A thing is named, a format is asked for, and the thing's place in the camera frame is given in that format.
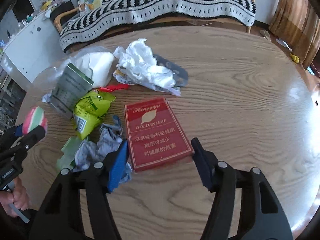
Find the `yellow toy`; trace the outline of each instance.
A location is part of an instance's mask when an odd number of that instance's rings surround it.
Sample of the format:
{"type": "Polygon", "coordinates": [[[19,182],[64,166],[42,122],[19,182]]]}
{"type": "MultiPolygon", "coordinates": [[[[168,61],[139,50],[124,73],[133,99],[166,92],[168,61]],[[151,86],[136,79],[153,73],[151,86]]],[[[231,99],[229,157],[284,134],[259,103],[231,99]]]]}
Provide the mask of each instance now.
{"type": "Polygon", "coordinates": [[[292,60],[293,60],[295,63],[299,63],[299,62],[300,62],[299,57],[297,57],[296,55],[293,55],[292,53],[290,53],[290,56],[291,56],[292,60]]]}

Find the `cigarette pack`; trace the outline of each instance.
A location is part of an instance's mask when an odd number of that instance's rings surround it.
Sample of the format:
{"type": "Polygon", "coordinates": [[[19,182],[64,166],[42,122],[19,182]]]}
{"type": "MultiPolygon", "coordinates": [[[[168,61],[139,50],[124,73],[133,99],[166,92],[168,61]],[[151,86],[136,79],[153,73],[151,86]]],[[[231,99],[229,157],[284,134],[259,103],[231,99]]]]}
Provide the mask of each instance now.
{"type": "Polygon", "coordinates": [[[190,142],[165,97],[125,105],[125,118],[135,171],[191,155],[190,142]]]}

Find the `wood grain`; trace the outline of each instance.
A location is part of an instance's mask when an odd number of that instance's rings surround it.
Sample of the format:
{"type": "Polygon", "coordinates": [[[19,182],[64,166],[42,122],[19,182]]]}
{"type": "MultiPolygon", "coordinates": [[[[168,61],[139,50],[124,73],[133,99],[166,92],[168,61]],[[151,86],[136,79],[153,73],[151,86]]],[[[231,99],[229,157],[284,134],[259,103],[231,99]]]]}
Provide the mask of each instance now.
{"type": "MultiPolygon", "coordinates": [[[[181,97],[167,95],[187,137],[198,137],[203,147],[236,169],[260,167],[276,192],[291,227],[311,207],[320,184],[319,112],[293,62],[261,37],[212,27],[168,27],[126,33],[96,43],[114,50],[147,38],[153,52],[189,73],[181,97]]],[[[57,175],[60,149],[74,135],[72,124],[46,104],[41,95],[52,69],[42,72],[22,104],[18,123],[28,110],[42,106],[48,134],[33,147],[21,175],[33,207],[41,202],[57,175]]],[[[124,104],[159,95],[138,85],[114,92],[106,122],[117,114],[124,121],[124,104]]],[[[109,204],[122,238],[199,239],[214,194],[201,184],[193,163],[134,174],[111,195],[109,204]]],[[[230,235],[237,230],[240,192],[230,235]]],[[[83,208],[90,235],[88,213],[83,208]]]]}

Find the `barcode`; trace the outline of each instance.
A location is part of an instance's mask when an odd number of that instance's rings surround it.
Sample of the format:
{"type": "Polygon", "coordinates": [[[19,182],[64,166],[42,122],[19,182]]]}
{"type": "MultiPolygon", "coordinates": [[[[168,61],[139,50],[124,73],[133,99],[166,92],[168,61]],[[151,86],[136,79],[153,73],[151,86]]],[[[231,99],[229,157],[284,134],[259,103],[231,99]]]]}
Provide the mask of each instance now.
{"type": "Polygon", "coordinates": [[[82,119],[79,116],[75,115],[75,121],[76,121],[76,125],[78,127],[78,131],[79,133],[82,133],[85,127],[85,124],[87,123],[87,121],[85,119],[82,119]]]}

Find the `green snack bag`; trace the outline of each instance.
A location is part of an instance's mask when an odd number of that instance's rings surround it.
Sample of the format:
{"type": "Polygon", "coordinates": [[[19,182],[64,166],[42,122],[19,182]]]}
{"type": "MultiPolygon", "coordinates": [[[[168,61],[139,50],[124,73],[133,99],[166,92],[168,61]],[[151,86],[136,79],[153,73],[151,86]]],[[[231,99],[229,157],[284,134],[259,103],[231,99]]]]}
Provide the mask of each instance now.
{"type": "Polygon", "coordinates": [[[77,136],[83,140],[103,122],[111,102],[116,97],[106,92],[90,91],[82,97],[73,110],[77,136]]]}

